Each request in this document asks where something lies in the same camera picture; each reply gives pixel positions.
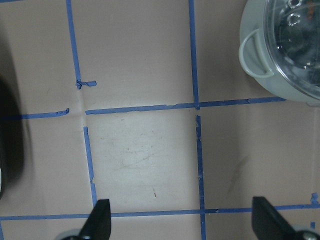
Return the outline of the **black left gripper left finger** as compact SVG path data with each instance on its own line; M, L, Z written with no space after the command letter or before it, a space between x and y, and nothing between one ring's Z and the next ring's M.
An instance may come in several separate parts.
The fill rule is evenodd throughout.
M80 240L108 240L111 236L111 206L109 199L96 202L80 230Z

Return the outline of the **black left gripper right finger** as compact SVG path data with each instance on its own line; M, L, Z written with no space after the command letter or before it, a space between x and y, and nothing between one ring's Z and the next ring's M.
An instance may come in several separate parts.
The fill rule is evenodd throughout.
M252 198L251 226L258 240L304 239L263 196Z

